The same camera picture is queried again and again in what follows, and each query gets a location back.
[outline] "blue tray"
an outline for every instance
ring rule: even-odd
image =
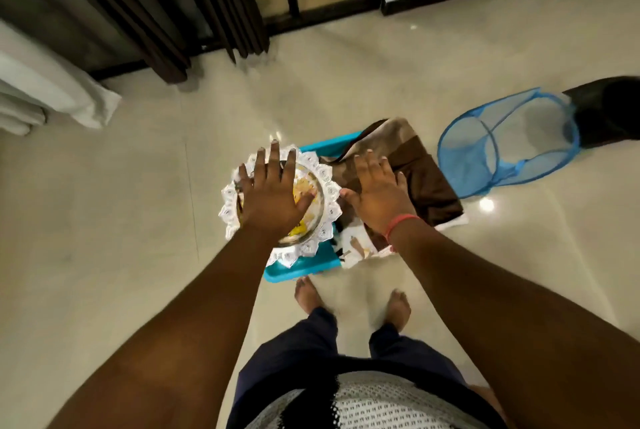
[[[300,150],[302,152],[316,151],[318,156],[338,157],[348,144],[359,135],[359,132],[348,133],[328,141],[303,146]],[[326,241],[318,246],[318,252],[315,257],[300,257],[290,269],[287,269],[279,262],[271,264],[264,270],[264,278],[269,282],[282,282],[283,280],[297,279],[305,275],[327,271],[334,267],[340,267],[340,259],[333,251],[331,242]]]

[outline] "leg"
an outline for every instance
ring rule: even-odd
[[[465,379],[451,360],[425,342],[399,334],[409,321],[410,314],[411,307],[406,295],[394,290],[389,297],[384,324],[369,339],[371,358],[427,370],[466,385]]]
[[[258,348],[238,374],[234,402],[261,380],[302,360],[338,355],[335,316],[326,310],[308,277],[298,279],[296,300],[308,318]]]

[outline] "hand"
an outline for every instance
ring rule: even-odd
[[[240,166],[239,174],[244,192],[242,227],[258,231],[274,243],[300,223],[315,197],[313,192],[309,192],[296,204],[293,199],[296,151],[289,151],[280,178],[280,145],[277,141],[271,143],[268,166],[264,164],[264,149],[258,150],[253,182],[244,164]]]
[[[356,210],[362,221],[375,232],[384,235],[389,223],[398,215],[415,215],[415,208],[409,199],[404,174],[398,173],[397,180],[389,161],[380,161],[372,150],[367,157],[355,156],[356,171],[362,185],[362,193],[342,188],[340,196]]]

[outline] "blue mesh laundry basket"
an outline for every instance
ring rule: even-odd
[[[438,166],[458,197],[467,198],[539,179],[579,150],[571,103],[536,88],[455,119],[438,142]]]

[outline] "foot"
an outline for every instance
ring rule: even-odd
[[[307,314],[311,314],[317,307],[324,307],[322,298],[316,291],[316,286],[311,282],[309,276],[304,276],[298,279],[296,282],[296,294],[294,295],[298,304],[302,308],[302,311]]]
[[[406,294],[398,289],[394,289],[389,296],[384,323],[391,323],[399,333],[409,321],[409,316],[411,316],[411,306],[406,299]]]

